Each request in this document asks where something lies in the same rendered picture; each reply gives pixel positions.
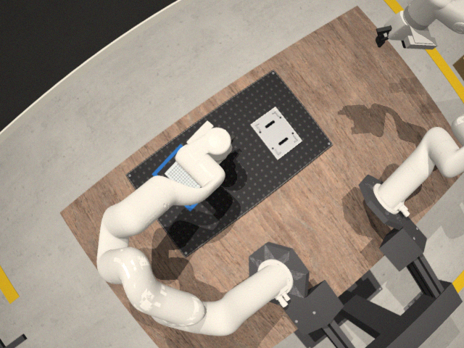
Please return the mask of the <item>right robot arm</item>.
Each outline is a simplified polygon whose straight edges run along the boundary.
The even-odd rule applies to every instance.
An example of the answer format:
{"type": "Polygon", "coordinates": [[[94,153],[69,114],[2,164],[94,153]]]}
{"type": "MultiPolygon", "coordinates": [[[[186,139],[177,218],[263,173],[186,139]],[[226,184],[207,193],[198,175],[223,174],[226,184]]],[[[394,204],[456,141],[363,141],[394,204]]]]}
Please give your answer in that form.
{"type": "MultiPolygon", "coordinates": [[[[435,19],[450,30],[464,34],[464,0],[412,0],[404,10],[412,35],[404,39],[406,49],[434,49],[436,39],[427,28],[435,19]]],[[[407,217],[406,198],[432,173],[436,165],[445,178],[464,172],[464,113],[451,125],[455,143],[445,129],[427,131],[413,153],[382,183],[373,187],[380,204],[390,213],[407,217]]]]}

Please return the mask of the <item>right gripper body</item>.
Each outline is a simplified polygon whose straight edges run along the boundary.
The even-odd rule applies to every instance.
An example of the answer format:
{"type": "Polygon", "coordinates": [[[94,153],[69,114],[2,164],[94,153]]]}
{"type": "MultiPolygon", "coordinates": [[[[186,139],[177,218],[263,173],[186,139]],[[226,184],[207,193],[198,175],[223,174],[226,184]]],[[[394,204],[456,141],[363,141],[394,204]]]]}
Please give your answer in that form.
{"type": "Polygon", "coordinates": [[[384,25],[384,27],[386,26],[391,26],[392,28],[388,36],[390,40],[403,41],[404,38],[412,35],[410,26],[405,19],[404,11],[395,14],[395,16],[384,25]]]}

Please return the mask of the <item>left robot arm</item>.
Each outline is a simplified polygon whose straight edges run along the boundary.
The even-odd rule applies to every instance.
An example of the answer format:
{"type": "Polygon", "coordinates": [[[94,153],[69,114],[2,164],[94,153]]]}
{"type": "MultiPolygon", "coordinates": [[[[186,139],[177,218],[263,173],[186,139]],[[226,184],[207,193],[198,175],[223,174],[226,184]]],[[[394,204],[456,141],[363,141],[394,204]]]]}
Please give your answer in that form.
{"type": "Polygon", "coordinates": [[[274,297],[282,307],[290,300],[287,293],[293,278],[277,260],[261,263],[260,271],[222,299],[202,302],[193,294],[157,281],[146,255],[128,247],[130,236],[145,231],[173,205],[198,204],[212,194],[225,180],[225,171],[216,162],[228,156],[230,147],[229,133],[213,128],[207,121],[175,156],[175,161],[201,188],[156,175],[103,214],[96,261],[99,275],[108,283],[122,284],[130,303],[164,326],[227,336],[274,297]]]}

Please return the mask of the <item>black perforated breadboard plate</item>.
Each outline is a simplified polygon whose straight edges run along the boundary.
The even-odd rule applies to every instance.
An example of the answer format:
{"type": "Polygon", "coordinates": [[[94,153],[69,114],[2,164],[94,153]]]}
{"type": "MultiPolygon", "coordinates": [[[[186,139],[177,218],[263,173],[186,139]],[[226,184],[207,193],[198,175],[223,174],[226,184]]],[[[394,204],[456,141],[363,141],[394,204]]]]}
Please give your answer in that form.
{"type": "Polygon", "coordinates": [[[157,221],[184,257],[218,235],[333,144],[275,70],[247,86],[185,129],[126,174],[138,189],[152,173],[206,123],[222,128],[233,140],[232,151],[219,164],[225,180],[192,211],[173,205],[157,221]],[[276,159],[251,124],[274,107],[302,142],[276,159]]]}

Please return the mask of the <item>blue tape outline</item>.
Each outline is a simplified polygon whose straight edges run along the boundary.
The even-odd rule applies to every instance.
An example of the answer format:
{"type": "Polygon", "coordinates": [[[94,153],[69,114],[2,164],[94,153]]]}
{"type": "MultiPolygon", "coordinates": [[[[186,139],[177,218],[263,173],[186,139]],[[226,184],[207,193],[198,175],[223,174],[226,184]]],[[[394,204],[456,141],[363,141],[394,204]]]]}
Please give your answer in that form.
{"type": "MultiPolygon", "coordinates": [[[[183,147],[181,144],[178,146],[178,148],[152,173],[153,176],[158,175],[158,172],[172,159],[172,157],[178,152],[178,150],[183,147]]],[[[189,211],[192,211],[193,208],[196,206],[195,205],[187,205],[185,206],[189,211]]]]}

